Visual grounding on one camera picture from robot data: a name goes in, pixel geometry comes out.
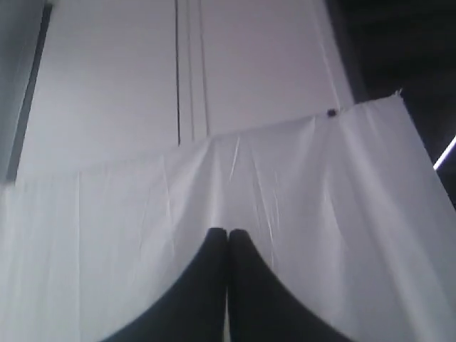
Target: white fabric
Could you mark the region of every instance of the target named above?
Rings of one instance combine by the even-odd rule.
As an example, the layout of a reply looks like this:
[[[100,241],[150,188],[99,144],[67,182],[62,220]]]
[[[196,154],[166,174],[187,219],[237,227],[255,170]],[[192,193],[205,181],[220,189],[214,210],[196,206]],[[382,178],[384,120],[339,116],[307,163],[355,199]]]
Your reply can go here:
[[[242,228],[362,342],[456,341],[456,214],[399,97],[29,180],[0,206],[0,341],[97,341]]]

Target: ceiling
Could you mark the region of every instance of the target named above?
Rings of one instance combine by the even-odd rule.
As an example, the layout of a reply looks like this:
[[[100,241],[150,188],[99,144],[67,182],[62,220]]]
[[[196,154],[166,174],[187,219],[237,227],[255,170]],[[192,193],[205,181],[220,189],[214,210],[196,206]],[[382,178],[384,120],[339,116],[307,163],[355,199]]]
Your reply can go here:
[[[435,162],[456,135],[456,1],[337,1],[358,99],[402,89]],[[456,204],[456,148],[438,173]]]

